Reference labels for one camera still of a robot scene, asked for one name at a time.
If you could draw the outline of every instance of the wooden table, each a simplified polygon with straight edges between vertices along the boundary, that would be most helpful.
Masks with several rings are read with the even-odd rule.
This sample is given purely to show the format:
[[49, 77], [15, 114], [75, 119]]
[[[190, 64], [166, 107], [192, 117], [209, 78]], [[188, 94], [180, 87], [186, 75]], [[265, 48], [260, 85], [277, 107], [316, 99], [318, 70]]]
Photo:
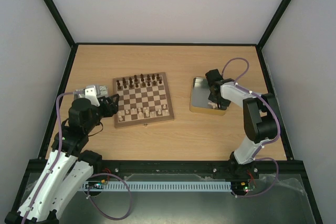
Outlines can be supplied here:
[[[197, 114], [189, 111], [189, 103], [193, 78], [204, 77], [211, 69], [221, 71], [234, 57], [244, 57], [250, 63], [250, 70], [239, 84], [267, 93], [255, 47], [80, 45], [66, 92], [90, 84], [107, 85], [111, 92], [113, 78], [166, 72], [175, 114], [172, 122], [120, 129], [114, 128], [112, 118], [102, 119], [104, 130], [91, 137], [83, 150], [95, 151], [103, 159], [228, 160], [245, 136], [243, 110], [231, 103], [224, 116]], [[225, 77], [234, 79], [245, 68], [243, 61], [234, 61]], [[72, 100], [71, 95], [63, 99], [62, 121], [68, 117]], [[57, 131], [56, 124], [52, 135]], [[257, 157], [286, 160], [281, 140], [267, 145]]]

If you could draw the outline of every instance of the black metal frame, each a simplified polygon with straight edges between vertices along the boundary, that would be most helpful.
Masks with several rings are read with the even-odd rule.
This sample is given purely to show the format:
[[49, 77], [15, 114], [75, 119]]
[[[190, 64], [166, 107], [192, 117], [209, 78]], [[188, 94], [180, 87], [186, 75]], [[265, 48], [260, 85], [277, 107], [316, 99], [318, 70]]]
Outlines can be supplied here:
[[[68, 28], [66, 27], [59, 11], [56, 8], [53, 0], [44, 0], [47, 7], [49, 8], [52, 16], [54, 17], [57, 25], [59, 26], [61, 32], [63, 33], [65, 39], [67, 40], [69, 46], [71, 47], [71, 52], [69, 59], [64, 71], [64, 75], [58, 90], [58, 95], [65, 91], [69, 75], [71, 72], [72, 64], [74, 62], [77, 48], [79, 45], [146, 45], [146, 46], [252, 46], [256, 48], [257, 55], [259, 58], [262, 73], [264, 75], [266, 87], [268, 92], [274, 93], [272, 82], [269, 76], [267, 66], [265, 64], [265, 59], [262, 53], [262, 48], [270, 37], [271, 33], [275, 29], [276, 25], [280, 21], [283, 13], [288, 7], [291, 0], [282, 0], [277, 11], [275, 12], [273, 18], [271, 19], [268, 27], [266, 28], [261, 40], [258, 44], [208, 44], [208, 43], [75, 43]], [[26, 172], [24, 174], [22, 183], [20, 185], [17, 197], [15, 199], [13, 210], [17, 210], [20, 204], [20, 200], [24, 193], [26, 184], [28, 182], [29, 175], [31, 173], [41, 173], [46, 165], [46, 160], [44, 159], [47, 154], [48, 146], [52, 137], [53, 129], [56, 123], [56, 106], [54, 105], [53, 111], [50, 116], [50, 120], [46, 129], [45, 137], [43, 139], [41, 149], [38, 155], [38, 159], [32, 159], [29, 161]], [[300, 174], [304, 188], [308, 194], [309, 202], [312, 208], [312, 212], [316, 223], [322, 223], [320, 213], [310, 187], [308, 176], [302, 161], [293, 160], [294, 156], [290, 147], [290, 143], [287, 137], [286, 130], [283, 130], [281, 134], [282, 144], [286, 153], [287, 161], [278, 161], [279, 170], [281, 174]], [[214, 178], [225, 178], [230, 181], [235, 181], [239, 179], [234, 179], [232, 177], [227, 177], [227, 173], [222, 172], [222, 166], [227, 166], [228, 161], [103, 161], [103, 166], [110, 168], [112, 171], [117, 168], [118, 175], [128, 175], [134, 173], [192, 173], [199, 174], [201, 176], [211, 176]], [[256, 164], [259, 173], [273, 173], [274, 164], [273, 162], [257, 162]]]

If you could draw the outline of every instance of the chess square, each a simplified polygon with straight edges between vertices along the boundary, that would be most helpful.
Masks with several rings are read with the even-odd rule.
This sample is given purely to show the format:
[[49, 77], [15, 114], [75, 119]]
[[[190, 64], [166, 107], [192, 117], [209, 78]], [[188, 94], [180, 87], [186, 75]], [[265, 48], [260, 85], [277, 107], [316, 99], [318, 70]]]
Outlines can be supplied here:
[[126, 115], [125, 116], [125, 121], [127, 122], [127, 121], [131, 121], [132, 120], [132, 116], [131, 115]]

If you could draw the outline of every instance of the wooden chessboard frame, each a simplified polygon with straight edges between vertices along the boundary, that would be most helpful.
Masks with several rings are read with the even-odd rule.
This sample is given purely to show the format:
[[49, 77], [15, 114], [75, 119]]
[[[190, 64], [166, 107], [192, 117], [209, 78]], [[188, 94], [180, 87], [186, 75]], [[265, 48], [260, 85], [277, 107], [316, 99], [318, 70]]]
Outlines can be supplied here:
[[[152, 74], [155, 74], [155, 76], [156, 76], [156, 74], [159, 74], [160, 76], [162, 76], [162, 82], [163, 82], [164, 90], [166, 92], [165, 95], [166, 95], [167, 109], [169, 110], [169, 115], [163, 115], [163, 116], [154, 117], [154, 118], [144, 118], [144, 119], [140, 119], [140, 120], [127, 121], [127, 122], [125, 122], [125, 121], [119, 122], [118, 116], [114, 116], [114, 127], [116, 129], [120, 129], [120, 128], [123, 128], [123, 127], [130, 127], [130, 126], [137, 126], [137, 125], [158, 123], [158, 122], [167, 122], [167, 121], [173, 121], [174, 120], [174, 110], [173, 110], [172, 100], [171, 100], [171, 97], [170, 97], [170, 91], [169, 91], [169, 86], [168, 86], [166, 73], [165, 72], [157, 72], [157, 73], [151, 73], [149, 75], [151, 76]], [[130, 77], [132, 79], [134, 78], [134, 76], [124, 76], [124, 77], [119, 77], [119, 78], [113, 78], [113, 80], [112, 80], [113, 93], [114, 94], [118, 93], [117, 80], [122, 80], [122, 78], [125, 78], [126, 82], [128, 84]]]

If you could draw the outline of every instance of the gray wall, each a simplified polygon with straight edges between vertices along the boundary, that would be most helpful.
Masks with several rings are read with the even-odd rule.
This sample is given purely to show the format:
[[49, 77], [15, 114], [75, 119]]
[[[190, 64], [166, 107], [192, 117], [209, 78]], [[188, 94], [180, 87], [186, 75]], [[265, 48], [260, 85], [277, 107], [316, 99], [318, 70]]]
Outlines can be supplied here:
[[290, 144], [324, 223], [335, 223], [336, 1], [292, 0], [263, 52]]
[[258, 43], [281, 0], [54, 0], [77, 42]]
[[36, 158], [70, 52], [43, 0], [0, 0], [0, 222]]

